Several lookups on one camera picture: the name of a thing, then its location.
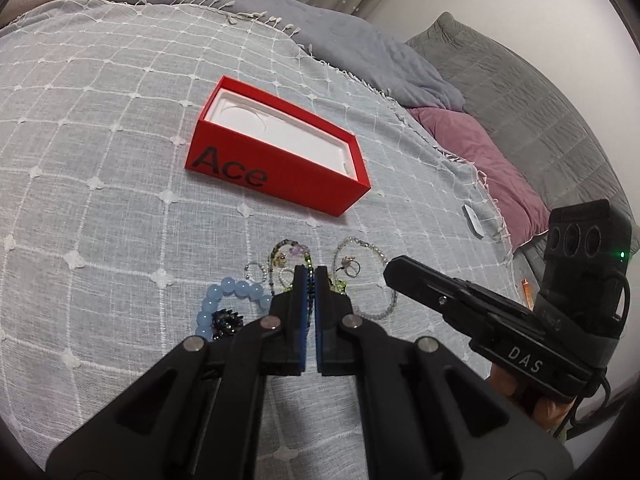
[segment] jewelry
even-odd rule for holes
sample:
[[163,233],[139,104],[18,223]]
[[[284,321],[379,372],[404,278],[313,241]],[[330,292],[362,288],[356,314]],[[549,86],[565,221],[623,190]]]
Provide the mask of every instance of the jewelry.
[[[335,272],[338,272],[338,270],[343,270],[344,273],[350,278],[355,278],[360,273],[360,264],[356,260],[355,256],[345,256],[342,259],[341,263],[342,263],[342,266],[335,269]],[[356,264],[358,268],[355,269],[353,267],[353,264]]]
[[[251,274],[249,273],[249,267],[251,267],[252,265],[257,266],[260,269],[260,272],[262,273],[262,279],[259,282],[256,280],[252,280],[251,278]],[[264,283],[267,281],[267,267],[265,267],[263,264],[259,262],[256,262],[255,260],[252,260],[244,266],[244,278],[246,280],[251,280],[254,283]]]
[[[371,251],[373,251],[374,253],[377,254],[378,258],[380,259],[380,262],[382,263],[382,267],[386,267],[386,264],[388,263],[388,260],[386,259],[385,254],[379,249],[377,248],[374,244],[370,244],[368,242],[364,242],[363,240],[360,240],[359,238],[353,237],[353,236],[349,236],[347,238],[345,238],[343,241],[341,241],[338,246],[336,247],[335,253],[334,253],[334,262],[332,265],[332,277],[334,279],[334,289],[337,292],[340,292],[341,294],[346,294],[346,283],[343,280],[339,280],[338,276],[337,276],[337,272],[338,270],[343,270],[344,273],[349,276],[350,278],[354,278],[355,276],[357,276],[360,273],[360,264],[356,261],[354,256],[345,256],[342,260],[341,260],[341,267],[337,267],[337,261],[338,261],[338,255],[340,254],[340,252],[349,244],[354,243],[354,244],[358,244],[361,247],[364,247],[366,249],[370,249]],[[358,269],[356,270],[353,267],[353,263],[356,263],[358,265]],[[349,271],[347,269],[353,269],[352,272],[353,274],[350,274]],[[371,320],[375,320],[375,321],[379,321],[382,319],[387,318],[392,312],[393,310],[396,308],[396,303],[398,302],[398,293],[391,289],[391,302],[389,303],[388,307],[386,308],[386,310],[380,314],[367,314],[366,312],[363,312],[360,310],[359,307],[357,307],[356,305],[353,305],[353,310],[356,314],[366,318],[366,319],[371,319]]]
[[305,259],[305,263],[307,267],[310,267],[311,269],[313,269],[313,264],[310,263],[311,261],[311,256],[309,255],[309,248],[306,245],[302,245],[299,244],[297,241],[295,240],[289,240],[287,238],[285,238],[284,240],[278,242],[273,249],[271,250],[271,254],[268,257],[268,261],[269,261],[269,267],[268,267],[268,277],[269,277],[269,287],[271,289],[271,295],[275,296],[276,295],[276,291],[274,288],[274,283],[273,283],[273,267],[285,267],[286,261],[287,261],[287,257],[285,256],[285,254],[283,252],[280,251],[280,249],[284,246],[291,246],[289,249],[289,255],[290,256],[299,256],[300,254],[303,255],[304,259]]
[[244,325],[244,317],[230,309],[218,309],[223,296],[235,294],[237,298],[249,298],[260,304],[264,311],[271,306],[271,296],[264,293],[262,285],[250,285],[242,280],[236,282],[231,277],[223,278],[220,284],[213,283],[207,287],[207,295],[202,300],[202,309],[196,316],[195,335],[208,341],[216,341],[222,337],[232,336]]
[[273,286],[273,267],[276,265],[276,261],[278,263],[282,262],[282,267],[284,267],[284,263],[286,263],[287,257],[284,253],[280,252],[280,249],[284,246],[290,246],[289,248],[289,256],[300,256],[305,260],[306,272],[308,274],[308,280],[306,285],[306,304],[307,304],[307,312],[306,312],[306,332],[309,332],[311,327],[311,316],[314,311],[314,264],[311,260],[311,254],[309,254],[309,248],[306,245],[299,244],[295,240],[284,239],[278,242],[273,249],[271,250],[271,254],[269,255],[269,287],[271,289],[271,295],[275,296],[276,291]]
[[[285,272],[289,272],[291,274],[291,280],[288,282],[284,279],[283,276]],[[278,278],[280,279],[280,283],[285,288],[285,290],[290,290],[292,288],[294,274],[295,272],[291,267],[285,267],[284,269],[280,269],[280,271],[278,272]]]

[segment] gray bedspread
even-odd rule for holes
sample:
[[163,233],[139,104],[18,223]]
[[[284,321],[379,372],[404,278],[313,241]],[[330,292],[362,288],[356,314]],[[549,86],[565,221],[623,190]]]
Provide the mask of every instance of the gray bedspread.
[[[353,132],[372,190],[332,218],[186,171],[196,118],[222,75]],[[331,265],[355,236],[518,300],[502,219],[475,167],[283,32],[217,10],[65,0],[5,27],[0,179],[0,414],[40,464],[193,333],[209,283],[266,262],[283,238]],[[384,311],[380,261],[364,248],[340,256],[350,254],[362,265],[351,300]],[[238,298],[221,308],[260,315]],[[415,301],[400,297],[381,325],[407,340],[435,334],[487,374],[466,338]],[[313,334],[308,344],[308,373],[268,380],[256,478],[365,479],[353,381],[315,373]]]
[[[112,0],[135,4],[138,0]],[[150,4],[170,4],[175,0],[146,0]],[[214,0],[185,0],[213,4]],[[402,106],[435,106],[460,111],[462,94],[444,81],[433,65],[413,49],[385,36],[356,16],[318,9],[296,0],[219,0],[231,12],[265,12],[261,18],[271,25],[295,30],[293,39],[307,51],[336,68],[355,74]]]

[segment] red box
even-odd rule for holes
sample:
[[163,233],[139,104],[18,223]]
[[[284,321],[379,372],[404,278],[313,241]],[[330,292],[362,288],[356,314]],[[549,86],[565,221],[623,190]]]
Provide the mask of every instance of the red box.
[[185,168],[333,216],[371,189],[353,134],[227,76],[198,117]]

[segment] blue bead bracelet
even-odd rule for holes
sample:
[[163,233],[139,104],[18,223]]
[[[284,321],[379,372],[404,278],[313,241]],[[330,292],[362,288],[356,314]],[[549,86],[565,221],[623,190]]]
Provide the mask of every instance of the blue bead bracelet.
[[214,333],[212,321],[214,314],[219,310],[220,300],[223,296],[235,294],[238,298],[249,298],[260,305],[260,309],[268,312],[271,307],[272,296],[264,293],[262,285],[259,283],[249,284],[245,281],[234,280],[231,277],[223,278],[220,284],[213,283],[207,287],[207,295],[202,300],[201,309],[196,316],[195,335],[199,335],[211,341]]

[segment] camera lens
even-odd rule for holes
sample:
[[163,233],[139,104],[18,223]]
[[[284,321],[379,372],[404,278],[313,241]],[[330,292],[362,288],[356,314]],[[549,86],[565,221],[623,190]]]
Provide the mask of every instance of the camera lens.
[[597,226],[591,227],[584,239],[584,252],[587,256],[595,256],[600,250],[600,229]]
[[580,243],[580,229],[576,224],[571,224],[564,232],[564,254],[573,256]]
[[558,244],[560,243],[560,229],[557,227],[554,227],[554,229],[551,231],[551,234],[549,235],[549,240],[548,240],[548,245],[549,245],[549,249],[551,249],[552,251],[555,251],[556,248],[558,247]]

